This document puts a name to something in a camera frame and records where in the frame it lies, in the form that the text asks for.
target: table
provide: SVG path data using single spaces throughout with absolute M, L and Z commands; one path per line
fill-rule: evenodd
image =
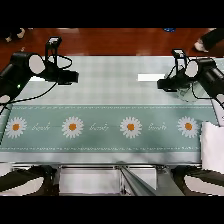
M 199 105 L 212 107 L 210 100 L 186 103 L 174 93 L 158 90 L 156 82 L 138 82 L 137 75 L 144 73 L 165 74 L 174 65 L 173 57 L 158 56 L 71 56 L 70 70 L 80 73 L 79 83 L 71 86 L 57 86 L 42 98 L 18 103 L 18 106 L 151 106 Z M 223 59 L 215 59 L 220 70 L 224 70 Z M 66 61 L 59 60 L 59 67 Z M 53 83 L 29 82 L 18 99 L 36 96 Z M 200 163 L 199 152 L 166 153 L 35 153 L 0 152 L 1 162 L 47 162 L 63 164 L 85 163 L 147 163 L 186 164 Z

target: white towel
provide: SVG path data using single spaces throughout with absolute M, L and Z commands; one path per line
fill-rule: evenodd
M 224 174 L 224 127 L 203 122 L 200 140 L 202 169 Z

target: wooden floor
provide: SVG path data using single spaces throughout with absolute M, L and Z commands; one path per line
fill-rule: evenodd
M 34 28 L 25 29 L 23 39 L 7 43 L 0 39 L 0 69 L 9 62 L 12 53 L 25 51 L 44 55 L 50 36 L 61 36 L 59 53 L 62 55 L 171 55 L 172 48 L 182 48 L 189 56 L 224 55 L 224 43 L 217 44 L 209 53 L 197 52 L 193 44 L 208 32 L 207 28 L 177 28 L 168 33 L 162 28 Z

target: robotic arm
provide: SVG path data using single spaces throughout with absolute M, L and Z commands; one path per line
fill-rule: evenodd
M 217 68 L 215 61 L 212 58 L 190 60 L 182 49 L 173 49 L 172 54 L 175 58 L 176 74 L 170 77 L 171 71 L 167 78 L 158 80 L 158 89 L 176 92 L 178 89 L 192 88 L 194 94 L 193 83 L 198 82 L 224 109 L 224 74 Z M 183 59 L 185 64 L 180 70 L 178 59 Z
M 0 73 L 0 114 L 1 107 L 18 102 L 13 100 L 20 94 L 32 76 L 44 78 L 48 82 L 55 82 L 52 88 L 56 84 L 71 85 L 73 82 L 78 83 L 79 74 L 76 71 L 64 70 L 71 66 L 71 59 L 57 54 L 61 41 L 61 37 L 50 37 L 45 46 L 45 60 L 37 53 L 16 52 L 11 56 L 9 64 Z M 49 50 L 52 52 L 51 56 L 53 56 L 54 62 L 49 61 Z M 69 60 L 70 65 L 59 68 L 57 57 Z

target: flower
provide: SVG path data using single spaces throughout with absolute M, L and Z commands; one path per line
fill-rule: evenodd
M 17 138 L 23 134 L 23 131 L 26 130 L 26 124 L 27 122 L 25 119 L 14 117 L 14 119 L 11 119 L 6 126 L 6 135 L 8 135 L 8 138 Z
M 81 131 L 83 130 L 83 126 L 83 121 L 78 117 L 69 117 L 65 122 L 63 122 L 63 135 L 66 135 L 66 138 L 75 138 L 76 136 L 82 134 Z
M 141 134 L 140 130 L 142 130 L 140 121 L 134 117 L 123 119 L 120 127 L 120 131 L 123 131 L 123 135 L 126 135 L 126 138 L 135 138 Z
M 199 127 L 194 118 L 182 117 L 179 119 L 177 127 L 185 137 L 194 138 L 198 134 Z

